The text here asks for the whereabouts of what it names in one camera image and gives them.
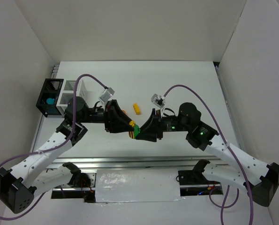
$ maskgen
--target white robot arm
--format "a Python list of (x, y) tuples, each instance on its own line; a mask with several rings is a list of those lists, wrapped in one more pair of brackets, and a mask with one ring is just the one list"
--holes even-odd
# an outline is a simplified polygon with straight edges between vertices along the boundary
[[(279, 186), (279, 165), (268, 165), (236, 146), (223, 141), (218, 132), (200, 121), (201, 113), (191, 103), (184, 103), (179, 108), (178, 116), (162, 116), (160, 110), (152, 110), (147, 122), (139, 128), (118, 106), (116, 100), (106, 102), (102, 108), (89, 108), (81, 97), (77, 97), (75, 133), (62, 147), (43, 153), (62, 144), (69, 136), (72, 126), (72, 100), (65, 111), (65, 120), (56, 132), (37, 151), (19, 164), (6, 170), (0, 168), (0, 199), (14, 212), (24, 211), (38, 196), (58, 185), (79, 183), (80, 179), (88, 179), (86, 174), (72, 163), (65, 163), (57, 170), (46, 172), (45, 169), (63, 152), (74, 146), (86, 133), (81, 123), (104, 123), (105, 130), (110, 133), (128, 132), (136, 140), (156, 142), (163, 138), (163, 132), (187, 131), (186, 140), (194, 147), (208, 152), (227, 162), (234, 170), (214, 165), (207, 160), (200, 160), (193, 171), (201, 179), (214, 180), (245, 190), (246, 182), (237, 162), (228, 149), (232, 148), (244, 167), (249, 184), (252, 187), (253, 200), (268, 206)], [(179, 180), (185, 182), (186, 171), (179, 171)]]

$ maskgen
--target purple cable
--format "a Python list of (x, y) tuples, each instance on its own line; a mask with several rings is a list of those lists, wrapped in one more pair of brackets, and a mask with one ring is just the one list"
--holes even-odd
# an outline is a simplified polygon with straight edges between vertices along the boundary
[(222, 207), (221, 207), (221, 209), (220, 209), (220, 221), (221, 221), (222, 225), (224, 225), (223, 213), (224, 213), (225, 203), (226, 203), (226, 201), (227, 201), (227, 197), (228, 197), (228, 194), (229, 194), (229, 189), (230, 189), (230, 186), (228, 185), (227, 191), (226, 191), (226, 194), (225, 194), (223, 203), (222, 203)]
[[(212, 195), (213, 191), (218, 189), (218, 188), (219, 187), (215, 187), (215, 188), (211, 189), (211, 191), (209, 193), (209, 199), (215, 206), (217, 206), (219, 208), (222, 208), (220, 205), (217, 205), (211, 198), (211, 195)], [(237, 189), (237, 196), (236, 196), (236, 199), (234, 200), (234, 202), (231, 205), (225, 206), (224, 209), (228, 209), (228, 208), (231, 208), (232, 206), (234, 206), (237, 203), (238, 198), (239, 198), (239, 189)]]
[[(205, 106), (205, 108), (206, 108), (207, 111), (209, 112), (210, 116), (212, 117), (212, 119), (213, 119), (213, 121), (214, 121), (216, 127), (218, 128), (219, 134), (220, 134), (220, 136), (222, 137), (224, 143), (227, 144), (227, 140), (226, 140), (225, 136), (223, 135), (223, 132), (222, 132), (222, 130), (220, 129), (219, 124), (218, 124), (218, 122), (216, 121), (214, 115), (212, 114), (210, 108), (207, 106), (207, 104), (203, 101), (203, 99), (202, 99), (194, 90), (192, 90), (191, 88), (189, 88), (189, 87), (187, 87), (187, 86), (185, 86), (185, 85), (177, 84), (177, 85), (174, 85), (173, 87), (171, 87), (170, 89), (168, 89), (167, 92), (164, 94), (164, 97), (166, 97), (167, 94), (168, 94), (172, 89), (174, 89), (174, 88), (176, 88), (176, 87), (186, 88), (187, 90), (191, 91), (191, 92), (203, 103), (203, 105)], [(249, 201), (250, 201), (250, 219), (249, 219), (249, 225), (252, 225), (252, 224), (253, 224), (253, 219), (254, 219), (254, 206), (253, 206), (253, 196), (252, 196), (251, 186), (250, 186), (250, 184), (249, 184), (248, 177), (247, 177), (247, 175), (246, 175), (246, 173), (245, 173), (245, 171), (244, 171), (244, 169), (243, 169), (243, 167), (242, 167), (242, 165), (241, 165), (239, 159), (237, 158), (237, 156), (235, 155), (235, 153), (233, 152), (233, 150), (231, 149), (230, 146), (228, 147), (228, 149), (229, 149), (229, 151), (231, 152), (231, 154), (233, 155), (233, 157), (234, 157), (235, 161), (237, 162), (239, 168), (241, 169), (241, 172), (242, 172), (242, 174), (243, 174), (243, 177), (244, 177), (244, 179), (245, 179), (245, 181), (246, 181), (247, 190), (248, 190), (248, 196), (249, 196)], [(225, 195), (224, 200), (226, 200), (227, 196), (228, 196), (228, 192), (226, 192), (226, 195)], [(221, 214), (222, 214), (223, 210), (224, 210), (224, 204), (222, 205)]]
[(65, 194), (64, 194), (64, 191), (63, 191), (63, 188), (62, 188), (62, 186), (61, 186), (61, 185), (59, 185), (58, 187), (59, 187), (59, 188), (60, 188), (60, 190), (61, 190), (61, 193), (62, 193), (62, 197), (63, 197), (63, 198), (65, 198)]
[[(88, 77), (91, 77), (92, 79), (94, 79), (96, 82), (98, 82), (103, 88), (107, 88), (101, 81), (99, 81), (97, 78), (95, 78), (93, 75), (90, 75), (90, 74), (83, 74), (81, 76), (79, 76), (77, 78), (77, 80), (75, 81), (75, 86), (74, 86), (74, 96), (73, 96), (73, 125), (72, 125), (72, 131), (70, 132), (69, 136), (67, 137), (67, 139), (60, 145), (58, 146), (55, 146), (53, 148), (50, 148), (50, 149), (47, 149), (47, 150), (44, 150), (43, 152), (50, 152), (50, 151), (53, 151), (53, 150), (56, 150), (60, 147), (62, 147), (63, 145), (65, 145), (67, 142), (69, 142), (69, 140), (72, 138), (73, 134), (74, 134), (74, 131), (75, 131), (75, 120), (76, 120), (76, 93), (77, 93), (77, 86), (78, 86), (78, 83), (79, 81), (81, 80), (81, 78), (85, 77), (85, 76), (88, 76)], [(31, 155), (37, 155), (39, 154), (39, 152), (35, 151), (35, 152), (29, 152), (29, 153), (25, 153), (25, 154), (21, 154), (21, 155), (17, 155), (17, 156), (13, 156), (9, 159), (6, 159), (4, 162), (0, 163), (0, 167), (3, 166), (5, 163), (13, 160), (13, 159), (16, 159), (16, 158), (20, 158), (20, 157), (27, 157), (27, 156), (31, 156)], [(6, 217), (1, 217), (0, 216), (0, 219), (1, 220), (15, 220), (15, 219), (19, 219), (21, 217), (23, 217), (24, 215), (26, 215), (28, 212), (30, 212), (36, 205), (37, 203), (39, 202), (39, 200), (42, 198), (42, 196), (44, 195), (44, 193), (38, 198), (38, 200), (32, 205), (32, 207), (26, 211), (25, 213), (17, 216), (17, 217), (12, 217), (12, 218), (6, 218)]]

